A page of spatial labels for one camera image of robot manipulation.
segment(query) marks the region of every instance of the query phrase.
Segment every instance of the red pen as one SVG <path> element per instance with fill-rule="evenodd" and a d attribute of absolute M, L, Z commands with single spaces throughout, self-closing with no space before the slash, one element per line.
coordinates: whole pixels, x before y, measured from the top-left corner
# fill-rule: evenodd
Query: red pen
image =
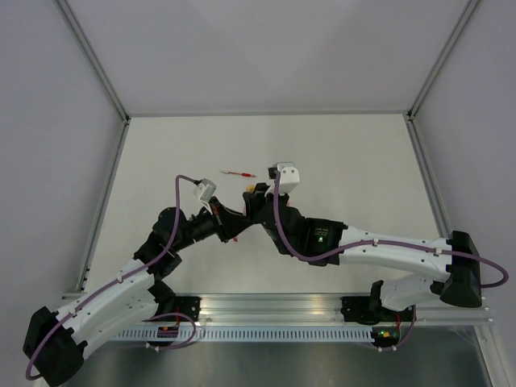
<path fill-rule="evenodd" d="M 226 175 L 239 175 L 243 177 L 258 177 L 257 175 L 253 175 L 252 173 L 244 172 L 220 171 L 220 173 L 225 173 Z"/>

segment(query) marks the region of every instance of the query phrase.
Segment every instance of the gray floor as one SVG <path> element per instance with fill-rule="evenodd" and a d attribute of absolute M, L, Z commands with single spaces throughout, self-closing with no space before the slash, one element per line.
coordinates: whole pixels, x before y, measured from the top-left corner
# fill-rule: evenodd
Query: gray floor
<path fill-rule="evenodd" d="M 417 329 L 405 347 L 378 353 L 356 344 L 196 343 L 88 359 L 67 384 L 92 386 L 489 386 L 474 336 Z"/>

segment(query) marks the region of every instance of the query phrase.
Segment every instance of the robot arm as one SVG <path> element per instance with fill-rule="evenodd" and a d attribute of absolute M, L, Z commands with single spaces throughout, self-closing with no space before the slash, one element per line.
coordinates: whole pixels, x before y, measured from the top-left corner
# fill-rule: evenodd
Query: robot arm
<path fill-rule="evenodd" d="M 47 383 L 55 386 L 67 381 L 88 356 L 126 327 L 173 312 L 176 296 L 162 279 L 181 263 L 180 250 L 212 235 L 227 242 L 254 224 L 262 225 L 280 254 L 302 255 L 302 260 L 312 265 L 374 264 L 414 273 L 373 284 L 365 304 L 368 312 L 404 310 L 432 298 L 457 306 L 481 306 L 478 262 L 442 253 L 453 249 L 476 254 L 467 234 L 454 232 L 451 239 L 404 239 L 375 235 L 327 219 L 305 218 L 287 205 L 289 193 L 299 182 L 297 169 L 292 163 L 280 163 L 269 169 L 269 177 L 275 178 L 277 173 L 281 177 L 275 184 L 260 183 L 253 192 L 243 194 L 245 214 L 223 206 L 213 196 L 213 183 L 196 181 L 194 193 L 204 204 L 197 216 L 187 220 L 178 208 L 163 210 L 133 260 L 106 285 L 53 313 L 46 307 L 35 312 L 23 351 L 29 358 L 36 355 L 34 365 Z M 275 219 L 274 200 L 283 237 Z M 169 245 L 176 219 L 177 233 Z M 408 244 L 422 250 L 406 248 Z M 345 245 L 348 248 L 334 252 Z M 170 249 L 150 265 L 166 246 Z M 127 276 L 144 265 L 148 267 Z M 40 345 L 45 338 L 48 341 Z"/>

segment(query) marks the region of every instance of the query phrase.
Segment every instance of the white table surface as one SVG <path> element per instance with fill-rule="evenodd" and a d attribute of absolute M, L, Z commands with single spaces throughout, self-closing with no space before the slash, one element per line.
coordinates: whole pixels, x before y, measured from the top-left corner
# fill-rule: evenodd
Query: white table surface
<path fill-rule="evenodd" d="M 174 206 L 178 173 L 207 177 L 225 206 L 242 210 L 247 185 L 291 160 L 301 184 L 290 204 L 303 215 L 383 234 L 438 236 L 400 114 L 132 119 L 86 283 L 92 290 L 133 257 L 158 214 Z M 219 173 L 255 173 L 257 179 Z M 188 217 L 200 203 L 181 183 Z M 310 266 L 280 255 L 259 227 L 238 243 L 212 237 L 181 251 L 165 282 L 177 293 L 354 293 L 405 275 L 365 265 Z"/>

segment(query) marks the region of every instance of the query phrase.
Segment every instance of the perforated metal strip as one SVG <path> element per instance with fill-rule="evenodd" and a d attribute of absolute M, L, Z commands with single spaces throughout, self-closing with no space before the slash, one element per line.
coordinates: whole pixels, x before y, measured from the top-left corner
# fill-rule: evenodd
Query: perforated metal strip
<path fill-rule="evenodd" d="M 183 341 L 192 327 L 181 325 L 171 340 L 171 331 L 158 326 L 136 325 L 120 332 L 115 341 Z M 249 343 L 371 343 L 371 327 L 199 327 L 194 340 Z"/>

